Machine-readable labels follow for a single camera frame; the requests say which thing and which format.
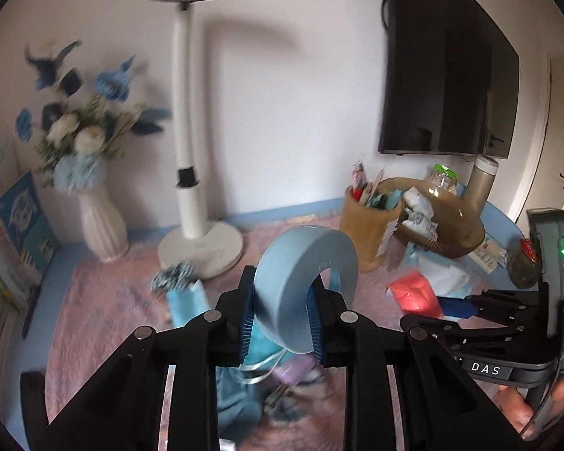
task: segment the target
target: label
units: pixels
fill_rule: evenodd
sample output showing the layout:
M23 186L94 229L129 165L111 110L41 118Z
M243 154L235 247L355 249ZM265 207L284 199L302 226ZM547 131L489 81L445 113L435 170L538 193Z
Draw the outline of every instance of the label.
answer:
M512 369L510 367L472 360L462 361L462 368L469 373L488 376L489 378L496 378L499 380L508 380L512 374Z
M394 221L390 221L387 224L387 228L382 235L382 241L380 242L380 247L378 248L378 252L376 253L376 257L382 256L382 254L386 253L388 250L388 245L391 242L391 238L397 230L397 224L399 223L399 219L395 219Z

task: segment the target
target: human hand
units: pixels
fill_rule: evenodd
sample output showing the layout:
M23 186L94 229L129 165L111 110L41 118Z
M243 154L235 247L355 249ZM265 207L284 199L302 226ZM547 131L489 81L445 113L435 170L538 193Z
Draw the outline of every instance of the human hand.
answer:
M564 412L564 375L558 379L552 391L552 399L553 405L549 414L549 420ZM533 409L527 405L523 396L514 387L500 385L493 401L518 432L521 432L533 417ZM535 425L533 424L527 429L523 438L530 437L534 432Z

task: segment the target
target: screw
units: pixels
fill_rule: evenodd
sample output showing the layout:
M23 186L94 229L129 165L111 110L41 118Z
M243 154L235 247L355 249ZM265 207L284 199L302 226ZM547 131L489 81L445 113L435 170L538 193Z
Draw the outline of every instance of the screw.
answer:
M423 341L428 337L428 333L422 327L412 327L409 330L409 335L416 341Z
M359 315L355 312L343 312L340 315L340 320L347 324L355 324L359 320Z
M219 310L209 310L203 314L203 319L207 322L217 322L221 319L221 312Z
M143 325L142 327L139 327L138 329L136 329L134 331L134 336L136 336L136 339L139 340L144 340L147 337L150 337L153 333L153 330L151 327L147 326L147 325Z

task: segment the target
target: wall-mounted tv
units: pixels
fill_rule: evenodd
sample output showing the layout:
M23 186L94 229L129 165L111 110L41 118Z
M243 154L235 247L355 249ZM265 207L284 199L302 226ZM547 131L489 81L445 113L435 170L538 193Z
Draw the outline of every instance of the wall-mounted tv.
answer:
M476 0L385 0L379 151L507 157L519 57Z

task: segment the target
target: blue tape roll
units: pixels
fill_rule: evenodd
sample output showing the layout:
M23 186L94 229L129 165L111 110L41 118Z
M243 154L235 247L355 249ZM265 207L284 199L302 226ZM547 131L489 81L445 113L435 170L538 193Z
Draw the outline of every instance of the blue tape roll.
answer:
M329 289L347 306L357 286L357 254L340 231L303 225L280 236L263 254L255 273L255 316L263 334L296 354L313 351L305 301L317 276L331 269Z

